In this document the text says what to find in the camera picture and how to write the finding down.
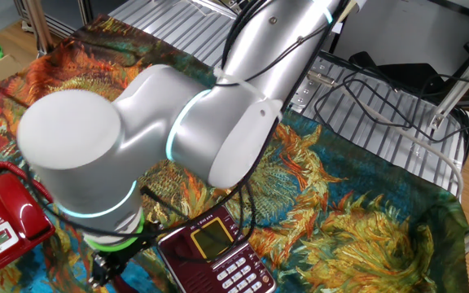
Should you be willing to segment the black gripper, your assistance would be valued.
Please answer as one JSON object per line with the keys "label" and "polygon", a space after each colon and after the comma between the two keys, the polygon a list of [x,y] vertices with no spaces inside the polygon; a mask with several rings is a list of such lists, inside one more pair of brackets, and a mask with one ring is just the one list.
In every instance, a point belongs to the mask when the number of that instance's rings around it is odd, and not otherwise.
{"label": "black gripper", "polygon": [[88,283],[93,289],[106,286],[109,277],[122,274],[131,258],[153,246],[156,236],[145,232],[135,237],[128,236],[114,245],[96,243],[96,252],[91,255],[93,262]]}

